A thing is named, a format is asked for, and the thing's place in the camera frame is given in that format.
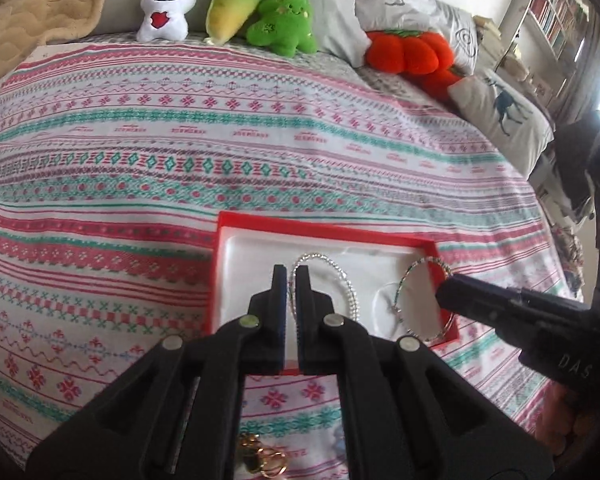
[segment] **white bunny plush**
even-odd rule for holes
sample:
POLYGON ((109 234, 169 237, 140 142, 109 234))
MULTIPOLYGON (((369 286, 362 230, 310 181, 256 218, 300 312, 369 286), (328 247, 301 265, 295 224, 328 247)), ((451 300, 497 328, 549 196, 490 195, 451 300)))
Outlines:
POLYGON ((164 38, 182 41, 189 33, 184 15, 196 4, 196 0, 140 0, 144 10, 144 22, 138 30, 138 41, 147 42, 164 38))

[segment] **silver bolt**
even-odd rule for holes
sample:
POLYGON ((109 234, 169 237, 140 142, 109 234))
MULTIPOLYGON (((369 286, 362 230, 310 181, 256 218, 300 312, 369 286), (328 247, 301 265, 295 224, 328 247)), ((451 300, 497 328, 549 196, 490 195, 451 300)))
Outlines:
POLYGON ((170 335, 162 340, 162 348, 165 350, 178 350, 182 346, 182 338, 179 335, 170 335))
POLYGON ((260 325, 260 320, 258 319, 258 316, 245 314, 240 318, 240 325, 245 328, 256 328, 260 325))
POLYGON ((324 316, 324 324, 334 328, 344 325, 344 318, 340 314, 327 314, 324 316))
POLYGON ((400 339, 400 348, 405 352, 415 352, 420 348, 420 342, 414 337, 403 337, 400 339))

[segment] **stuffed animal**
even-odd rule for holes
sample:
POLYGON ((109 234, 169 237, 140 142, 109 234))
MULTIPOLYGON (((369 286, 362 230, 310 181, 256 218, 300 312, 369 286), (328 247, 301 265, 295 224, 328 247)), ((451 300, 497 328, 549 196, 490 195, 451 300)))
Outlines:
POLYGON ((318 47, 312 33, 314 10, 309 0, 263 0, 261 18, 247 30, 247 42, 268 46, 279 56, 293 57, 296 49, 315 54, 318 47))
POLYGON ((261 0, 211 0, 206 14, 206 42, 224 45, 253 14, 261 0))
POLYGON ((189 33, 185 13, 196 4, 196 0, 141 0, 144 22, 138 30, 138 41, 147 42, 164 38, 182 41, 189 33))
POLYGON ((447 89, 462 79, 451 67, 454 54, 443 36, 435 32, 388 30, 368 32, 369 66, 391 74, 403 74, 434 99, 450 103, 447 89))

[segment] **bedspread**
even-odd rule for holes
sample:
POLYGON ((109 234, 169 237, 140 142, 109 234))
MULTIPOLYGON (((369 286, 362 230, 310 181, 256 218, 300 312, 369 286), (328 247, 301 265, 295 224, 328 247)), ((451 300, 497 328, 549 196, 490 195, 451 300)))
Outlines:
MULTIPOLYGON (((0 90, 0 441, 16 460, 160 338, 200 334, 224 209, 418 233, 455 272, 568 294, 533 190, 458 117, 327 54, 81 45, 0 90)), ((460 325, 437 351, 530 428, 546 381, 460 325)), ((288 478, 347 477, 334 378, 250 378, 241 426, 285 447, 288 478)))

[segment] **red plush toy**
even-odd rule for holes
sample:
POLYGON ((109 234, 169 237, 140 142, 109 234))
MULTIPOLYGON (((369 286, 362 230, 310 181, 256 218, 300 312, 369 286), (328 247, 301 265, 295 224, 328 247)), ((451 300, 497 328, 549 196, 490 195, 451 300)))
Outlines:
POLYGON ((451 70, 454 53, 435 32, 368 32, 369 66, 390 74, 403 74, 440 102, 449 102, 446 91, 462 78, 451 70))

